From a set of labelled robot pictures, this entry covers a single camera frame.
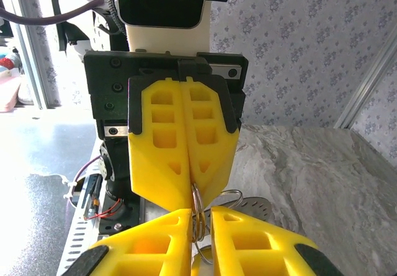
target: purple cable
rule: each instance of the purple cable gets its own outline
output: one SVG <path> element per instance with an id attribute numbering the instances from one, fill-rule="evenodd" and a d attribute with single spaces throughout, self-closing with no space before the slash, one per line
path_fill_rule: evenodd
<path id="1" fill-rule="evenodd" d="M 13 22 L 19 25 L 26 26 L 47 26 L 54 25 L 66 22 L 67 20 L 72 19 L 73 17 L 77 17 L 86 11 L 89 11 L 95 7 L 101 6 L 105 3 L 105 0 L 92 0 L 88 2 L 86 5 L 83 5 L 73 11 L 69 11 L 65 14 L 58 14 L 53 17 L 38 17 L 38 18 L 30 18 L 30 17 L 20 17 L 16 14 L 12 14 L 6 11 L 3 8 L 0 8 L 0 17 L 4 20 L 8 20 L 9 22 Z"/>

